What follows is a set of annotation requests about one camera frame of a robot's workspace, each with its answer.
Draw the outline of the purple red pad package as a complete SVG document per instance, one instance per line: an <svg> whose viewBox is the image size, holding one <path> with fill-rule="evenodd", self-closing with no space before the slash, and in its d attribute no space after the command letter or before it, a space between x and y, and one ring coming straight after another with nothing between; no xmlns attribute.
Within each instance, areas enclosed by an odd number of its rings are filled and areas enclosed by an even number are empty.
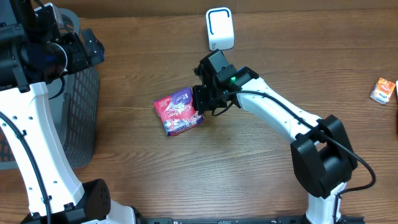
<svg viewBox="0 0 398 224"><path fill-rule="evenodd" d="M161 118L167 136L176 136L198 126L204 120L204 117L193 108L193 96L190 87L155 100L153 105Z"/></svg>

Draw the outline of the small orange packet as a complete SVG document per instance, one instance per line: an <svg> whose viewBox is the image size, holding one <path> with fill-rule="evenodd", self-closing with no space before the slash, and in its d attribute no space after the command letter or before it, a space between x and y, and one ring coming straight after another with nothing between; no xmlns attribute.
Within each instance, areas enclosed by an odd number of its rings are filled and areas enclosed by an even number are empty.
<svg viewBox="0 0 398 224"><path fill-rule="evenodd" d="M394 82L379 78L370 94L370 98L384 105L391 99L395 87L396 84Z"/></svg>

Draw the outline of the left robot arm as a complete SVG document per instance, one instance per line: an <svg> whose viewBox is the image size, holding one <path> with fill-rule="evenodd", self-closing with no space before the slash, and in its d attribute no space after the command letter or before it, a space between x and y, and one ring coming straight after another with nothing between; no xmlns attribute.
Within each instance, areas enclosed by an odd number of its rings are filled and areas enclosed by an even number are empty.
<svg viewBox="0 0 398 224"><path fill-rule="evenodd" d="M104 61L90 29L59 31L50 3L1 2L1 129L22 174L29 201L25 223L137 223L115 202L103 179L80 182L53 123L48 84Z"/></svg>

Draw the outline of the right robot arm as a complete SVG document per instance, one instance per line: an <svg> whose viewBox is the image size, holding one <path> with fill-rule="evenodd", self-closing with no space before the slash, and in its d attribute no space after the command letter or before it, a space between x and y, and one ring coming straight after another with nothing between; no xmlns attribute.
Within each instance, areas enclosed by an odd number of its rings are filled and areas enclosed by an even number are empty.
<svg viewBox="0 0 398 224"><path fill-rule="evenodd" d="M294 174L308 192L308 208L302 216L278 217L276 223L364 223L362 217L340 213L339 194L358 162L337 117L322 119L301 110L255 71L236 69L220 50L200 60L194 72L202 81L192 88L193 107L199 114L236 105L261 118L290 144Z"/></svg>

